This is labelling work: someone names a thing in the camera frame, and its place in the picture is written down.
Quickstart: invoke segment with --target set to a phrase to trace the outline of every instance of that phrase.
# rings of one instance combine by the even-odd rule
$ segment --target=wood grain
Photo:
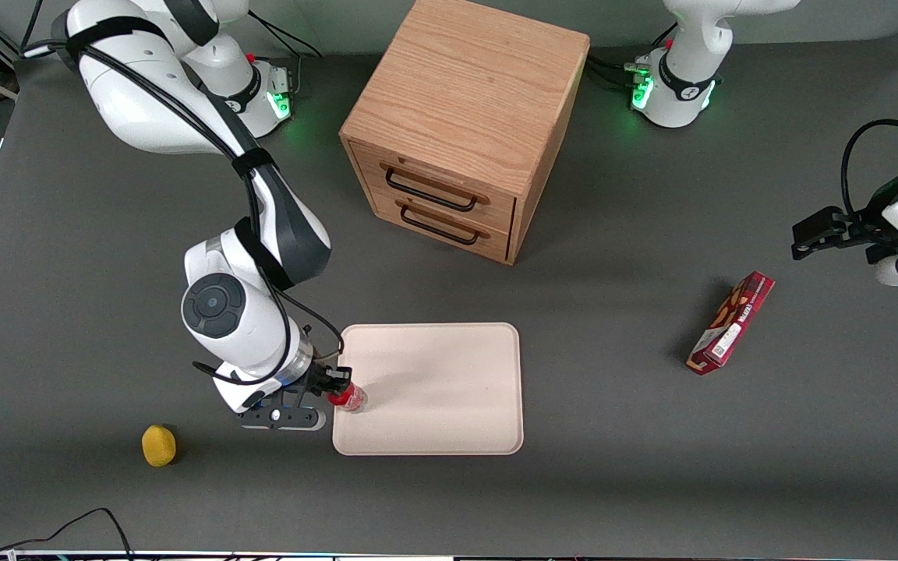
[[[502,233],[508,233],[511,230],[514,212],[513,196],[489,189],[474,189],[471,185],[464,187],[453,178],[447,178],[445,175],[439,177],[430,171],[424,171],[424,167],[415,166],[402,157],[396,157],[384,150],[366,148],[360,143],[350,143],[350,146],[352,146],[357,168],[362,174],[360,181],[364,182],[370,194],[378,192],[389,196],[389,198],[402,198],[413,206],[428,207],[428,209],[445,213],[447,216],[475,221],[475,223],[494,228]],[[386,182],[386,171],[390,169],[394,170],[393,180],[417,189],[417,191],[426,192],[428,195],[438,196],[440,199],[463,206],[467,205],[471,199],[476,199],[473,210],[460,212],[460,210],[453,210],[450,207],[439,205],[439,203],[431,203],[419,196],[397,191]]]
[[[560,145],[563,145],[564,136],[567,135],[567,124],[571,120],[571,110],[574,109],[574,99],[577,98],[578,84],[581,82],[581,73],[571,78],[570,95],[564,101],[563,107],[560,107],[559,115],[553,121],[553,134],[550,141],[543,146],[543,155],[539,159],[539,167],[533,175],[532,184],[526,198],[519,201],[516,210],[514,210],[514,231],[512,233],[508,255],[511,259],[518,255],[521,248],[521,242],[525,240],[525,235],[529,232],[529,226],[532,223],[533,214],[536,212],[536,206],[539,205],[539,197],[546,188],[546,180],[550,178],[550,171],[553,170],[553,164],[556,163],[557,155],[560,152]]]
[[[404,224],[400,206],[485,231],[493,244],[463,249],[512,265],[588,47],[582,33],[464,0],[417,0],[339,132],[373,212],[442,241]],[[390,169],[417,191],[477,203],[460,212],[398,191],[384,177]]]
[[[524,196],[588,36],[462,0],[417,0],[341,134]]]
[[[408,228],[410,231],[417,231],[418,234],[427,235],[428,238],[438,239],[439,242],[446,242],[449,245],[455,245],[457,248],[466,249],[466,251],[477,253],[479,256],[494,259],[496,262],[507,263],[508,235],[502,231],[485,228],[481,224],[462,220],[460,217],[449,217],[445,213],[438,212],[438,210],[424,209],[424,207],[413,205],[413,203],[407,203],[402,198],[374,196],[374,201],[377,202],[377,216],[389,221],[389,223]],[[471,235],[476,233],[478,234],[477,242],[473,245],[457,244],[457,242],[442,237],[442,235],[432,234],[430,231],[422,230],[422,228],[415,228],[401,219],[400,212],[404,206],[408,207],[409,217],[415,221],[421,221],[421,223],[438,228],[438,230],[445,231],[447,234],[458,235],[460,238],[470,238]]]

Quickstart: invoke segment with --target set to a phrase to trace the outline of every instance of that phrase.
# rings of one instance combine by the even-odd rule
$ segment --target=metal handle
[[[473,207],[477,204],[476,196],[470,196],[470,204],[469,205],[458,205],[458,203],[453,203],[452,201],[446,201],[446,199],[441,199],[439,196],[429,195],[427,192],[418,191],[418,189],[414,189],[411,187],[407,187],[407,185],[402,184],[402,182],[393,181],[393,168],[387,168],[386,175],[387,184],[397,189],[400,192],[406,192],[406,194],[419,196],[419,198],[424,199],[425,201],[435,203],[436,205],[445,206],[447,209],[456,210],[460,213],[469,213],[470,210],[473,210]]]
[[[452,239],[453,242],[457,242],[460,245],[474,245],[477,243],[477,239],[480,238],[480,233],[478,231],[474,231],[473,238],[460,238],[459,235],[449,234],[448,231],[441,231],[439,228],[435,228],[434,226],[428,226],[428,224],[420,223],[420,221],[409,219],[407,217],[407,205],[400,207],[400,220],[405,221],[405,223],[410,224],[415,228],[421,228],[424,231],[431,231],[432,234],[441,235],[441,237],[446,239]]]

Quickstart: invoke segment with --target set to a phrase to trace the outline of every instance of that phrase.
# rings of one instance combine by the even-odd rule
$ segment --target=gray table surface
[[[246,212],[242,186],[218,157],[122,145],[41,61],[0,153],[0,544],[109,506],[138,549],[898,558],[898,290],[860,249],[788,249],[839,201],[848,136],[898,117],[898,37],[738,47],[681,131],[585,79],[514,267],[372,216],[338,128],[376,61],[306,61],[264,141],[334,241],[292,294],[339,326],[513,323],[523,448],[349,458],[331,427],[238,429],[178,302],[182,253]],[[898,131],[874,132],[857,201],[897,174]],[[762,314],[726,369],[689,372],[752,270],[777,279]],[[181,463],[143,462],[150,423]],[[118,541],[99,519],[53,546]]]

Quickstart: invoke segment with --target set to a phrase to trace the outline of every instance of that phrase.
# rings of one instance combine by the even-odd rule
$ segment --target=green led light
[[[265,97],[272,104],[272,111],[279,120],[289,117],[289,95],[287,93],[265,92]]]
[[[644,109],[646,107],[646,102],[649,101],[649,94],[653,92],[653,78],[646,77],[642,84],[638,84],[635,87],[635,91],[633,92],[633,106],[638,110]]]
[[[702,109],[705,109],[709,106],[709,100],[712,100],[712,90],[716,88],[716,80],[712,80],[712,84],[709,84],[709,92],[705,94],[705,101],[702,102]]]

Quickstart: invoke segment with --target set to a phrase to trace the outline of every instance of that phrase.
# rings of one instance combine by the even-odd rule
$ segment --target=red bottle
[[[366,405],[366,392],[354,383],[349,383],[345,391],[340,395],[327,395],[327,400],[335,408],[345,409],[348,412],[362,411]]]

